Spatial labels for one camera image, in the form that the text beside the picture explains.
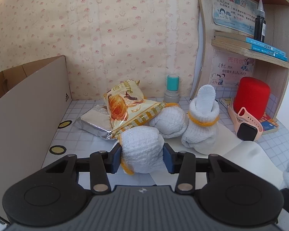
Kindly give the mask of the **small croissant snack bag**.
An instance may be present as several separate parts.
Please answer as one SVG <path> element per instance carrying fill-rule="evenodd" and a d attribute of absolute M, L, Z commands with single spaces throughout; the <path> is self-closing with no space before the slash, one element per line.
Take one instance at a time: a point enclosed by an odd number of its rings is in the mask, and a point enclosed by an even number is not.
<path fill-rule="evenodd" d="M 118 138 L 122 132 L 130 128 L 146 124 L 166 106 L 165 102 L 146 99 L 139 83 L 139 80 L 128 79 L 104 94 L 113 127 L 112 138 Z"/>

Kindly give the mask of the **white glove ball middle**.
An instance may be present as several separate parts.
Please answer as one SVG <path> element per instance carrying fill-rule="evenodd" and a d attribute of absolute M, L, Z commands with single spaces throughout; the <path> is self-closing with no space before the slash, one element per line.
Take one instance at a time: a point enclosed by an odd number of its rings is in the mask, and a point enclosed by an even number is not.
<path fill-rule="evenodd" d="M 177 103 L 166 103 L 162 111 L 151 121 L 150 127 L 155 127 L 164 139 L 181 136 L 188 126 L 188 116 Z"/>

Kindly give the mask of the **brown cardboard box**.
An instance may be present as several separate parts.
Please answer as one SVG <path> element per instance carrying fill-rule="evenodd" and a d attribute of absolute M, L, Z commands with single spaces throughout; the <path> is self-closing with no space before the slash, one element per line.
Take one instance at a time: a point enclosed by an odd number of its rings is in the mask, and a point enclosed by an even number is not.
<path fill-rule="evenodd" d="M 41 169 L 70 102 L 64 56 L 0 72 L 0 217 L 6 190 Z"/>

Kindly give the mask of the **teal grey stamp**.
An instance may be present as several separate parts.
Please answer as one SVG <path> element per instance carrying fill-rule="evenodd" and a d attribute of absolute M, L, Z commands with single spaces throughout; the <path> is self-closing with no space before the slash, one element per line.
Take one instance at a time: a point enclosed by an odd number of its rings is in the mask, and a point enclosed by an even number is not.
<path fill-rule="evenodd" d="M 166 79 L 166 91 L 164 93 L 164 101 L 166 103 L 178 103 L 180 100 L 179 94 L 179 76 L 169 74 Z"/>

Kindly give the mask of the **colourful booklet under speaker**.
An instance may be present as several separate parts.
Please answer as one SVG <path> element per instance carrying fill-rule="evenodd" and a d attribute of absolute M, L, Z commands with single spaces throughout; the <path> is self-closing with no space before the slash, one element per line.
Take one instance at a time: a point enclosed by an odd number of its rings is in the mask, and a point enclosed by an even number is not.
<path fill-rule="evenodd" d="M 231 98 L 220 98 L 219 102 L 227 109 L 227 107 L 230 105 Z M 264 113 L 263 117 L 259 120 L 263 127 L 263 134 L 271 134 L 273 132 L 276 132 L 279 128 L 279 125 L 276 121 L 274 121 L 267 113 Z"/>

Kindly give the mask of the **red cylinder speaker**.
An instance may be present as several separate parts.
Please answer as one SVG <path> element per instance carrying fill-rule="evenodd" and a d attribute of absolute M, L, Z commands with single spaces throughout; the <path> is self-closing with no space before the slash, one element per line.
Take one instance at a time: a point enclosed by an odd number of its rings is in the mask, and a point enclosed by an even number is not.
<path fill-rule="evenodd" d="M 268 103 L 271 89 L 268 84 L 253 77 L 243 77 L 240 80 L 233 109 L 238 114 L 244 107 L 247 112 L 260 120 Z"/>

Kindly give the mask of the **white glove bundle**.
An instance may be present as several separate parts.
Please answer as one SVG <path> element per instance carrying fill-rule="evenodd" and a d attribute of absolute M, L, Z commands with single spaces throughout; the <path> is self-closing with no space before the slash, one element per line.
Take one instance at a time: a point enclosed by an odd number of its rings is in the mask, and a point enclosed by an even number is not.
<path fill-rule="evenodd" d="M 155 127 L 138 126 L 123 132 L 121 166 L 128 175 L 148 174 L 163 166 L 164 138 Z"/>

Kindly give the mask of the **blue cartoon poster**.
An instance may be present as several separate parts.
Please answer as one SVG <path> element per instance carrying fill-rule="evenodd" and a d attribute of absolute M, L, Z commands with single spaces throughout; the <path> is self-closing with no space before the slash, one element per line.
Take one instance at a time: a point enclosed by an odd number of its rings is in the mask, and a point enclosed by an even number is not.
<path fill-rule="evenodd" d="M 212 0 L 213 21 L 218 26 L 253 35 L 258 3 L 254 0 Z"/>

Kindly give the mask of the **stack of books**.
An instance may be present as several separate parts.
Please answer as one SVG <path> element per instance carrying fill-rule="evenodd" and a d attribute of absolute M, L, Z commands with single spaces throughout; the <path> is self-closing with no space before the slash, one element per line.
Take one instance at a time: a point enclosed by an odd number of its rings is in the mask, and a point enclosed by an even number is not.
<path fill-rule="evenodd" d="M 277 59 L 283 60 L 285 62 L 288 61 L 288 58 L 284 51 L 243 35 L 215 31 L 214 38 L 218 41 L 223 41 L 252 51 L 256 51 L 258 53 L 263 53 L 275 57 Z"/>

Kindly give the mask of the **upright white glove roll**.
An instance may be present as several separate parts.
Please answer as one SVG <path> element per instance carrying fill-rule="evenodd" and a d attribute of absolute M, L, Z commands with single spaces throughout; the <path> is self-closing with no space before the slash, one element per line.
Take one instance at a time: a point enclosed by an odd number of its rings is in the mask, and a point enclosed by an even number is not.
<path fill-rule="evenodd" d="M 182 135 L 182 144 L 201 154 L 209 154 L 216 142 L 219 113 L 214 87 L 202 86 L 196 98 L 189 103 L 188 126 Z"/>

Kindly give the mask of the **wooden shelf unit right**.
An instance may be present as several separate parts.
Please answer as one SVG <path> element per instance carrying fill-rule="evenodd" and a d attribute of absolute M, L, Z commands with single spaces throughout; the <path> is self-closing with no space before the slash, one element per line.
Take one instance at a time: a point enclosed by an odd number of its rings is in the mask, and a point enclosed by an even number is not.
<path fill-rule="evenodd" d="M 266 83 L 276 118 L 289 81 L 289 0 L 198 0 L 202 67 L 197 85 L 237 88 L 242 77 Z"/>

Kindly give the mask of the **silver foil packet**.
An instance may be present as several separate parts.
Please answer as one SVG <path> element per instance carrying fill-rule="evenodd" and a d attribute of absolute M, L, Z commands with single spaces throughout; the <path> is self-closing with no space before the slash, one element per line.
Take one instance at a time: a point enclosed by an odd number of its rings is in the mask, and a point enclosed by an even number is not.
<path fill-rule="evenodd" d="M 113 127 L 106 106 L 95 105 L 76 119 L 75 127 L 105 140 L 116 140 L 112 136 Z"/>

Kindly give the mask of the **black ink bottle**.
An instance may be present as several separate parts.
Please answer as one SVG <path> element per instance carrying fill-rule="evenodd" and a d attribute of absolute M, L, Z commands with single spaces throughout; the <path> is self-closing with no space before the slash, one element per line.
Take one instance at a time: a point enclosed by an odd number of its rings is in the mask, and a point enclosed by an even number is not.
<path fill-rule="evenodd" d="M 257 41 L 264 42 L 265 34 L 266 34 L 265 11 L 263 1 L 259 0 L 258 7 L 256 10 L 253 38 Z"/>

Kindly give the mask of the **white paper sheet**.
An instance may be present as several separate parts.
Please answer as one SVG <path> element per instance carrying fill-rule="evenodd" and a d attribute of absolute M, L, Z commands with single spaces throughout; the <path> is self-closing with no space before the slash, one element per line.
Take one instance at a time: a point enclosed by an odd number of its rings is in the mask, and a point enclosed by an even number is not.
<path fill-rule="evenodd" d="M 283 177 L 265 151 L 255 142 L 242 141 L 222 124 L 218 124 L 218 134 L 215 146 L 212 149 L 218 155 L 248 170 L 258 177 L 270 182 L 277 188 L 281 188 Z M 165 167 L 150 174 L 135 174 L 137 185 L 170 185 L 175 187 L 178 175 L 171 175 Z"/>

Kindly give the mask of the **pink smart watch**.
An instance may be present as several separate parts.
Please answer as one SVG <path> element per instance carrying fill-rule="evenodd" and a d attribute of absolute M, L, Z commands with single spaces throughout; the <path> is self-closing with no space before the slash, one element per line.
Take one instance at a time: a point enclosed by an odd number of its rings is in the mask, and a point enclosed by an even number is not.
<path fill-rule="evenodd" d="M 261 123 L 245 107 L 241 107 L 237 113 L 234 110 L 233 102 L 234 97 L 231 98 L 227 111 L 234 124 L 236 136 L 242 141 L 257 141 L 263 133 Z"/>

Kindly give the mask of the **pink cartoon poster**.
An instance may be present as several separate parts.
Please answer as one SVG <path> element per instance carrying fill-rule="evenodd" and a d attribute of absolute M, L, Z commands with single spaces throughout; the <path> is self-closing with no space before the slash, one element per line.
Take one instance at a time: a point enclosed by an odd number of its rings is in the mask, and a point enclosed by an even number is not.
<path fill-rule="evenodd" d="M 254 64 L 255 59 L 250 57 L 214 49 L 209 84 L 237 88 L 241 78 L 252 76 Z"/>

